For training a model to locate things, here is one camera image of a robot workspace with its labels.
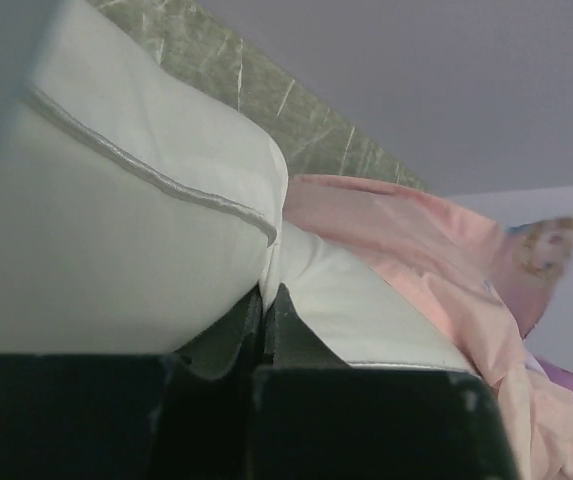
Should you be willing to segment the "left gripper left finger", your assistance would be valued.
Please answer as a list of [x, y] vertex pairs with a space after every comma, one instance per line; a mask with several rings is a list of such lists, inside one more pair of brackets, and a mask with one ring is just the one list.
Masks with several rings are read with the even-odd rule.
[[0, 479], [237, 479], [257, 290], [166, 354], [0, 354]]

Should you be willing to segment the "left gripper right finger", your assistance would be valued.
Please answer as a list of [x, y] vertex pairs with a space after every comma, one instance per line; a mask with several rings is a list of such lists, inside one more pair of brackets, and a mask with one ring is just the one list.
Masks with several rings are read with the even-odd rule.
[[497, 402], [478, 376], [353, 368], [300, 318], [286, 287], [252, 377], [254, 479], [515, 479]]

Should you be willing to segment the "white pillow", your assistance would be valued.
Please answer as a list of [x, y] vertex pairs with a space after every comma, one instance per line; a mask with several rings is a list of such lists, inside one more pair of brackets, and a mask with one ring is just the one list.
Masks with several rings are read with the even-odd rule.
[[160, 353], [286, 287], [356, 367], [470, 369], [361, 260], [285, 222], [274, 140], [69, 1], [0, 150], [0, 352]]

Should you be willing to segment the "purple princess print pillowcase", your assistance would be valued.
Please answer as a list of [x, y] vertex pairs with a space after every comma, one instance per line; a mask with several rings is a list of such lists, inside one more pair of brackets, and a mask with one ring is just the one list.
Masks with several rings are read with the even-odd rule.
[[419, 190], [333, 175], [293, 178], [283, 213], [454, 342], [492, 388], [523, 478], [573, 479], [573, 376], [552, 380], [524, 344], [573, 255], [573, 217], [505, 228]]

